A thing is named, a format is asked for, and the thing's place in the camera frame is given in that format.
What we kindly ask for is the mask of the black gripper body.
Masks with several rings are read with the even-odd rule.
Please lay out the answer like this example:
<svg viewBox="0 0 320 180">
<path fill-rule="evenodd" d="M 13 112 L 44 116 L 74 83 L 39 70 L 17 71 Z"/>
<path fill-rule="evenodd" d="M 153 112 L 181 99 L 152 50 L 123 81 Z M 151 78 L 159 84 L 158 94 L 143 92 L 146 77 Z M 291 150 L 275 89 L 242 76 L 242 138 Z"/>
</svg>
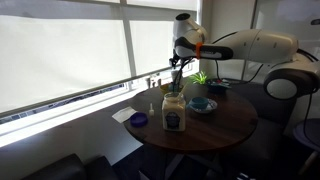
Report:
<svg viewBox="0 0 320 180">
<path fill-rule="evenodd" d="M 169 64 L 173 69 L 175 69 L 177 66 L 181 65 L 182 63 L 183 63 L 183 61 L 178 58 L 170 58 L 169 59 Z"/>
</svg>

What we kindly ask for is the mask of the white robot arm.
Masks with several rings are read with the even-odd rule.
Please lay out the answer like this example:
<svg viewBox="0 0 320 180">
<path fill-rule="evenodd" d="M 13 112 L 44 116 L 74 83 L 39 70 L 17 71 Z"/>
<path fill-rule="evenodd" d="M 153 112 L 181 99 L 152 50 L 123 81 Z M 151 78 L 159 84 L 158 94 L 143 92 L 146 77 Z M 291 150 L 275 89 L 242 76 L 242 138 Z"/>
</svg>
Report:
<svg viewBox="0 0 320 180">
<path fill-rule="evenodd" d="M 299 49 L 296 37 L 279 32 L 249 29 L 235 32 L 216 43 L 207 40 L 206 30 L 188 13 L 175 17 L 174 57 L 177 59 L 241 59 L 270 64 L 263 86 L 278 100 L 289 100 L 319 90 L 319 64 Z"/>
</svg>

